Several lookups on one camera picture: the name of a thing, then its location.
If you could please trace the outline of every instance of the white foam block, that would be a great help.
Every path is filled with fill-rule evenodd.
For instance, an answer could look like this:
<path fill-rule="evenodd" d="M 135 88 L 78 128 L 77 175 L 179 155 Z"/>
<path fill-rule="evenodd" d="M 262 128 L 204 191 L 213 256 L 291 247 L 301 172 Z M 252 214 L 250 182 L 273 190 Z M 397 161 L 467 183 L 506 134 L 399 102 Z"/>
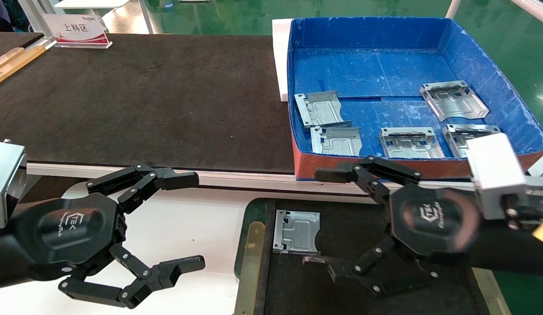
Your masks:
<path fill-rule="evenodd" d="M 282 102 L 287 102 L 287 49 L 289 48 L 292 20 L 292 18 L 282 18 L 271 21 L 275 70 L 277 70 L 277 83 L 279 84 L 279 94 Z"/>

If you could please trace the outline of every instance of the green floor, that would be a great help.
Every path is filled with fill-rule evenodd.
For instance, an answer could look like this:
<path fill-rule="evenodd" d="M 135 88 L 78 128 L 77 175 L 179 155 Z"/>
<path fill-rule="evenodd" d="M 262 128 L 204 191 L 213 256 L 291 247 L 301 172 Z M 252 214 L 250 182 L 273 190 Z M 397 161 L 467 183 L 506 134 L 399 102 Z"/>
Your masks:
<path fill-rule="evenodd" d="M 450 0 L 147 0 L 156 32 L 270 35 L 274 18 L 445 16 Z M 114 13 L 112 32 L 145 29 L 139 5 Z M 510 0 L 462 0 L 455 17 L 499 65 L 543 124 L 543 23 Z M 543 279 L 497 273 L 513 314 L 543 314 Z"/>

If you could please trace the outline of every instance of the white pole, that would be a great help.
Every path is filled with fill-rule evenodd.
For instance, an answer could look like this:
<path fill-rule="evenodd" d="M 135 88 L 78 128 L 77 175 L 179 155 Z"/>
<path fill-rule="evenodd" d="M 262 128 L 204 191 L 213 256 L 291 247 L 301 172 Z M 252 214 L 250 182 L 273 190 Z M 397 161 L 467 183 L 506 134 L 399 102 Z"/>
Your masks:
<path fill-rule="evenodd" d="M 511 0 L 529 14 L 543 22 L 543 3 L 538 0 Z"/>
<path fill-rule="evenodd" d="M 147 13 L 147 6 L 145 5 L 145 0 L 139 0 L 139 5 L 141 6 L 143 18 L 145 18 L 145 24 L 147 24 L 147 30 L 149 31 L 149 34 L 153 34 L 153 26 L 151 25 L 151 20 L 149 20 L 149 14 Z"/>
<path fill-rule="evenodd" d="M 448 7 L 447 18 L 454 18 L 456 11 L 458 10 L 458 6 L 460 5 L 460 1 L 461 0 L 452 0 L 450 6 Z"/>

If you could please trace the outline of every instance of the white table surface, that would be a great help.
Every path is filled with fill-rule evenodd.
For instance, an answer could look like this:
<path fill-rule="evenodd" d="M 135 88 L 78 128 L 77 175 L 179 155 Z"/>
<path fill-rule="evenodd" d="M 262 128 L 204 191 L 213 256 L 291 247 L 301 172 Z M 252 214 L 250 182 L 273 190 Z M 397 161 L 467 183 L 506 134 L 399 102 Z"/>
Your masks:
<path fill-rule="evenodd" d="M 59 9 L 113 9 L 123 7 L 130 0 L 63 0 L 55 5 Z"/>
<path fill-rule="evenodd" d="M 79 183 L 63 197 L 71 199 L 85 195 L 84 183 Z M 132 311 L 70 299 L 57 289 L 62 280 L 57 279 L 0 289 L 0 314 L 231 315 L 238 289 L 233 268 L 242 219 L 246 206 L 257 198 L 371 203 L 371 199 L 362 197 L 201 188 L 159 191 L 126 216 L 128 229 L 124 247 L 149 267 L 161 261 L 203 255 L 205 269 L 182 275 L 174 288 L 152 293 Z M 125 287 L 133 281 L 133 275 L 112 262 L 87 281 Z"/>

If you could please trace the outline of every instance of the black conveyor belt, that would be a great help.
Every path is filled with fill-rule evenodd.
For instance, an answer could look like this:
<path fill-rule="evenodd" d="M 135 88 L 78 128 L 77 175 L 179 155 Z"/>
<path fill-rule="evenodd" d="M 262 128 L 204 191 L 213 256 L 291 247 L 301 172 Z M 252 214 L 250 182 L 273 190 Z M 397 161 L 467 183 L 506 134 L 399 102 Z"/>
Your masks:
<path fill-rule="evenodd" d="M 0 84 L 0 140 L 29 161 L 293 173 L 271 36 L 109 34 Z"/>

